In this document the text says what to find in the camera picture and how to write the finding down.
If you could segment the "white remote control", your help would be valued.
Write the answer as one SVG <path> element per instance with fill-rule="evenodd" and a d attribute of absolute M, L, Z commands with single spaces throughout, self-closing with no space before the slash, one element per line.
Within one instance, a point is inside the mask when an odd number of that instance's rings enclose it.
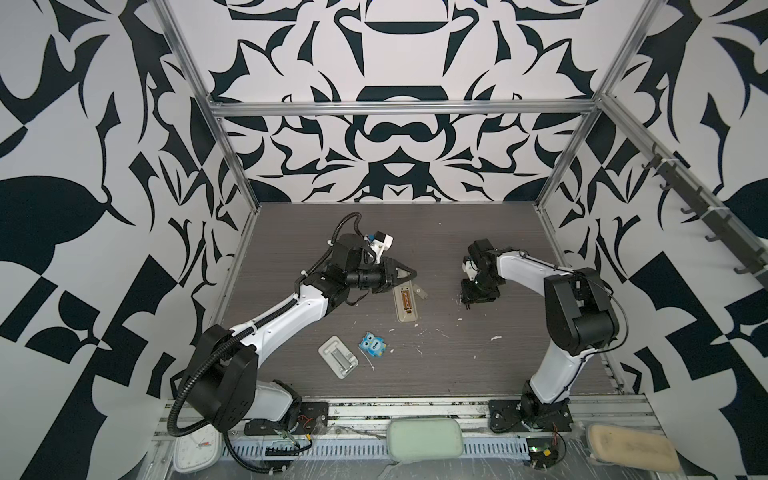
<path fill-rule="evenodd" d="M 393 298 L 399 323 L 416 323 L 419 320 L 415 289 L 411 282 L 396 286 Z"/>

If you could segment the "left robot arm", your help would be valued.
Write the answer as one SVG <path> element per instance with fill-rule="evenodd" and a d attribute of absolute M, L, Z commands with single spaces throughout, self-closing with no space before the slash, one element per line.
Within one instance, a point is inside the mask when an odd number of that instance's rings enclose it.
<path fill-rule="evenodd" d="M 415 269 L 386 256 L 392 238 L 343 234 L 329 242 L 318 263 L 300 274 L 294 291 L 263 314 L 231 328 L 213 325 L 203 334 L 179 384 L 168 416 L 174 437 L 205 426 L 226 433 L 252 409 L 262 392 L 282 395 L 272 422 L 291 423 L 300 398 L 278 382 L 261 382 L 264 361 L 305 327 L 348 304 L 351 290 L 380 294 L 417 276 Z"/>

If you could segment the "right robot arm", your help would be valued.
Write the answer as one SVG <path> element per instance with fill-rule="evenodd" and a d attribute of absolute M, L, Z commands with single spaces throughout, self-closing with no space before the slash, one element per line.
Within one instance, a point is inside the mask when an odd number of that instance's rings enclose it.
<path fill-rule="evenodd" d="M 569 270 L 523 250 L 497 249 L 487 239 L 468 247 L 462 271 L 461 302 L 467 307 L 495 301 L 508 282 L 544 298 L 550 343 L 518 404 L 521 422 L 539 429 L 542 421 L 564 412 L 583 367 L 618 338 L 611 294 L 591 268 Z"/>

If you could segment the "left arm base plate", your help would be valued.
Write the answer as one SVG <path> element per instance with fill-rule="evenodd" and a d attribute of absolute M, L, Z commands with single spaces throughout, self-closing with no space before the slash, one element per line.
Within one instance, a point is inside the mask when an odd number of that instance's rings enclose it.
<path fill-rule="evenodd" d="M 279 432 L 304 435 L 313 434 L 327 426 L 328 402 L 309 401 L 289 408 L 280 421 L 253 419 L 245 424 L 247 436 L 277 435 Z"/>

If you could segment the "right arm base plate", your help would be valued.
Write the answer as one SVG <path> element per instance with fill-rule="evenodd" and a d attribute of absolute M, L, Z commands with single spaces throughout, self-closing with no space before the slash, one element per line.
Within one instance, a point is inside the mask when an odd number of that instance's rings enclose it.
<path fill-rule="evenodd" d="M 488 428 L 497 434 L 511 432 L 554 433 L 572 430 L 568 401 L 542 404 L 534 397 L 488 402 Z"/>

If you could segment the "beige battery cover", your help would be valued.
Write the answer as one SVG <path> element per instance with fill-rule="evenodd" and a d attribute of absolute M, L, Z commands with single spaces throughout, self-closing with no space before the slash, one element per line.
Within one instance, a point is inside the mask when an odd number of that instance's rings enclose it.
<path fill-rule="evenodd" d="M 423 290 L 421 287 L 415 285 L 414 286 L 414 292 L 417 296 L 419 296 L 421 299 L 426 300 L 428 298 L 428 294 L 425 290 Z"/>

